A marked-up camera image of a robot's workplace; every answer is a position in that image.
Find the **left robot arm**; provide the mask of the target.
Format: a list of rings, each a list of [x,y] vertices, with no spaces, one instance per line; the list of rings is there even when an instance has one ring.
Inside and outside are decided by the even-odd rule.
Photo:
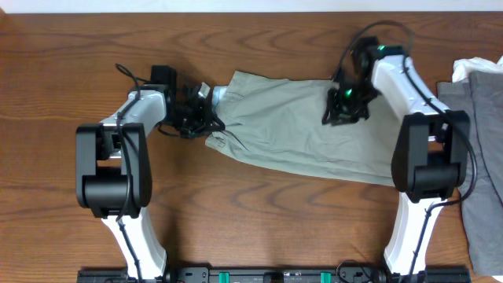
[[[123,269],[88,269],[79,282],[176,282],[158,240],[148,205],[152,169],[147,138],[164,123],[195,138],[221,122],[211,110],[210,87],[178,89],[170,83],[134,86],[123,105],[100,123],[75,132],[75,195],[111,231],[127,262]]]

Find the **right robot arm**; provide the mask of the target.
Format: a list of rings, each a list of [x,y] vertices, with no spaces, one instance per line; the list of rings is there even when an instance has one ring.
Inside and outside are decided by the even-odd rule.
[[[391,158],[399,201],[384,250],[386,280],[446,282],[462,277],[461,272],[428,272],[425,256],[435,220],[443,207],[453,204],[453,191],[464,183],[468,161],[474,158],[468,114],[439,101],[402,46],[362,37],[353,39],[344,53],[352,57],[355,73],[336,69],[321,122],[339,126],[369,119],[369,104],[378,97],[400,122]]]

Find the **khaki green shorts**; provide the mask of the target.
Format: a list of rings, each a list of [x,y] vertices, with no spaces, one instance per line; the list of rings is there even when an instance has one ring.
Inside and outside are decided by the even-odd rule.
[[[383,97],[370,117],[324,125],[329,80],[268,79],[234,72],[215,107],[225,130],[207,147],[240,162],[277,171],[392,186],[391,158],[400,121]]]

